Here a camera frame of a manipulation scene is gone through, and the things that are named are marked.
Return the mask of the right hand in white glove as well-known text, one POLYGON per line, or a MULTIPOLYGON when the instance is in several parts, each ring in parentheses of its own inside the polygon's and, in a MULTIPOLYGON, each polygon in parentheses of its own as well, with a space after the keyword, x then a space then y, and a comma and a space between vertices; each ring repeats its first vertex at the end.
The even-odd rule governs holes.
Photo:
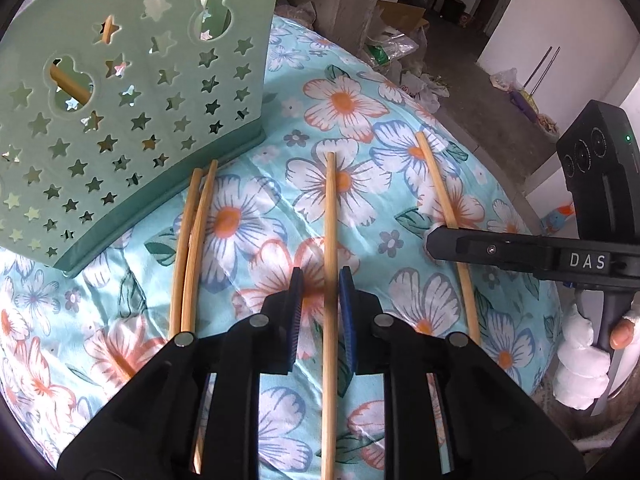
MULTIPOLYGON (((623 351, 612 383, 615 391, 629 378, 639 361, 638 304, 632 304, 612 330, 610 344, 614 350, 623 351)), ((555 399, 568 408, 585 411, 605 393, 610 383, 611 357, 594 345, 592 323, 580 313, 576 301, 565 311, 558 360, 552 382, 555 399)))

